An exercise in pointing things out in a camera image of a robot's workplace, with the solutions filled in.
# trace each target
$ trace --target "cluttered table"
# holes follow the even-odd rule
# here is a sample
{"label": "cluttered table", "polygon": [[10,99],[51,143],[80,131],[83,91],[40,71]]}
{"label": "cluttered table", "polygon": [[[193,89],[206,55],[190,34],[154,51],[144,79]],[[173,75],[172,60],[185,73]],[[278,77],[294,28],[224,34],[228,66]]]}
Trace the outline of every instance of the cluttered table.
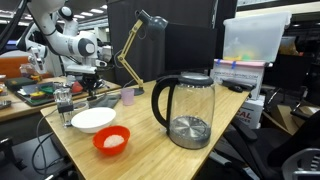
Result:
{"label": "cluttered table", "polygon": [[[135,96],[133,105],[124,106],[120,100],[114,107],[117,114],[112,125],[125,126],[131,132],[128,145],[115,156],[98,151],[92,143],[93,134],[74,127],[63,128],[58,112],[49,115],[55,106],[41,110],[43,116],[48,115],[46,121],[84,179],[192,179],[249,95],[216,85],[209,145],[188,150],[175,145],[154,117],[151,109],[154,85],[154,81],[145,83],[145,93]],[[162,93],[159,99],[162,115],[166,112],[167,93]]]}
{"label": "cluttered table", "polygon": [[[66,82],[65,77],[54,77],[54,78],[47,78],[43,79],[40,83],[47,83],[47,82]],[[121,88],[121,86],[106,82],[106,86],[102,87],[97,90],[97,93],[104,93],[107,91],[112,91]],[[79,95],[73,96],[73,99],[81,99],[87,97],[88,93],[83,92]],[[30,115],[36,112],[39,112],[41,109],[45,107],[49,107],[55,104],[55,102],[50,102],[46,104],[42,104],[39,106],[30,106],[26,104],[21,98],[17,97],[13,92],[8,91],[8,95],[0,96],[0,100],[10,100],[12,101],[11,107],[6,109],[0,110],[0,122],[8,121],[10,119],[19,118],[22,116]]]}

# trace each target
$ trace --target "white powder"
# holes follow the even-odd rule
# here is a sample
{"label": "white powder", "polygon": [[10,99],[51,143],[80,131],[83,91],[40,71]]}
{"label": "white powder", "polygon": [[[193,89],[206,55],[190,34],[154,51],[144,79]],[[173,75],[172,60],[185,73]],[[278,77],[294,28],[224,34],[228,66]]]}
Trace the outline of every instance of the white powder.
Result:
{"label": "white powder", "polygon": [[110,148],[114,146],[118,146],[119,144],[123,143],[124,139],[122,136],[119,135],[111,135],[106,138],[104,141],[103,147]]}

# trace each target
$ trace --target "kettle handle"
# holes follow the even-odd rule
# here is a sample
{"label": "kettle handle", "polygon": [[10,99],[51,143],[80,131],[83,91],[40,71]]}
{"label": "kettle handle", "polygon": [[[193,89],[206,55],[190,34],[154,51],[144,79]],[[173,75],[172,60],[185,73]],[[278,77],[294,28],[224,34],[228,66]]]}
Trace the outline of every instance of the kettle handle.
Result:
{"label": "kettle handle", "polygon": [[[170,75],[166,77],[162,77],[160,80],[157,80],[156,85],[153,88],[152,96],[151,96],[151,107],[154,116],[158,120],[158,122],[167,129],[167,133],[169,132],[170,126],[170,114],[171,114],[171,103],[172,103],[172,95],[174,91],[174,87],[179,83],[178,75]],[[168,94],[168,104],[167,104],[167,117],[164,119],[159,110],[159,97],[162,90],[166,87],[169,87]]]}

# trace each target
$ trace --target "pink cup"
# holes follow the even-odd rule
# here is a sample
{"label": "pink cup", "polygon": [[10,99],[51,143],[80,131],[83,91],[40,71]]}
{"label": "pink cup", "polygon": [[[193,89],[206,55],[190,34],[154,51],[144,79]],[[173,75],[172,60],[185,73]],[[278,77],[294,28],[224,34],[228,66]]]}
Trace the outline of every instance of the pink cup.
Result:
{"label": "pink cup", "polygon": [[134,89],[132,88],[124,88],[121,89],[121,99],[122,103],[125,106],[130,106],[133,104],[133,97],[134,97]]}

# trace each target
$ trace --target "kettle lid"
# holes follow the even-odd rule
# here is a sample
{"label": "kettle lid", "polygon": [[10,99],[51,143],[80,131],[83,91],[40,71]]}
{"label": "kettle lid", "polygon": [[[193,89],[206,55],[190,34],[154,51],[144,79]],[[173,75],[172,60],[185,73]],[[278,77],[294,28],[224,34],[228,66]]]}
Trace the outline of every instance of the kettle lid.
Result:
{"label": "kettle lid", "polygon": [[179,77],[179,82],[192,86],[211,86],[213,79],[202,73],[183,72]]}

